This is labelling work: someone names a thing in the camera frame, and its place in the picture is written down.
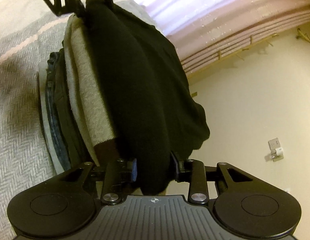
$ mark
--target metal bolt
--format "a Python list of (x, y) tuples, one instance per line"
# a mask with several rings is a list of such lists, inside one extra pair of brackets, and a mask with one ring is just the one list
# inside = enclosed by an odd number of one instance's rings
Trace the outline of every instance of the metal bolt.
[(107, 202), (112, 203), (118, 199), (118, 195), (115, 193), (107, 193), (103, 196), (103, 199)]
[(206, 195), (202, 193), (195, 193), (191, 195), (191, 199), (198, 202), (204, 201), (206, 198), (207, 198)]

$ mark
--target gray herringbone fabric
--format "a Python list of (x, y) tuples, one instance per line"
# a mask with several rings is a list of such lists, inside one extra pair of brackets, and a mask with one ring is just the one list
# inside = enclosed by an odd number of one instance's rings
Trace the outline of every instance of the gray herringbone fabric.
[(49, 13), (0, 41), (2, 56), (27, 38), (37, 38), (0, 64), (0, 240), (15, 235), (6, 215), (11, 198), (55, 174), (40, 126), (37, 66), (62, 47), (66, 23), (38, 34), (56, 19)]

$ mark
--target sheer curtain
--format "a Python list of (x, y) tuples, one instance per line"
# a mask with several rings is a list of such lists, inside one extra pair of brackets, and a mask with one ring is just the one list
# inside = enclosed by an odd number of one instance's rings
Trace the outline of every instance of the sheer curtain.
[(174, 44), (187, 75), (310, 21), (310, 0), (135, 0)]

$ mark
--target wall socket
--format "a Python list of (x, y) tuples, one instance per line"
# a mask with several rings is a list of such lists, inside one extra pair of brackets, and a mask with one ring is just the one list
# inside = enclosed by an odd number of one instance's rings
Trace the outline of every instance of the wall socket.
[(276, 148), (281, 147), (281, 144), (278, 138), (268, 141), (268, 145), (270, 147), (270, 150), (274, 150)]

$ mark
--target silver screw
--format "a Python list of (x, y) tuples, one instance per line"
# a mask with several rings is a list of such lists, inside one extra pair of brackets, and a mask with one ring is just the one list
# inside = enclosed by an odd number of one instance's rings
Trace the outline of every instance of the silver screw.
[(204, 201), (206, 198), (207, 198), (206, 195), (202, 193), (195, 193), (191, 195), (191, 199), (198, 202)]
[(106, 200), (107, 202), (114, 202), (118, 199), (118, 195), (115, 193), (107, 193), (103, 196), (103, 199)]

